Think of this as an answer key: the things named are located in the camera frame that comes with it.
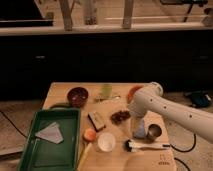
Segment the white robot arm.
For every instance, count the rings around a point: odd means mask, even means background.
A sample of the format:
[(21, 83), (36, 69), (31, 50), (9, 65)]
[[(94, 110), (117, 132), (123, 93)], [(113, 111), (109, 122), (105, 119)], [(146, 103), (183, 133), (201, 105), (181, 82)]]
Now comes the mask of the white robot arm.
[(163, 87), (157, 82), (142, 86), (132, 94), (130, 113), (143, 118), (148, 111), (155, 112), (213, 143), (213, 113), (167, 100), (162, 95)]

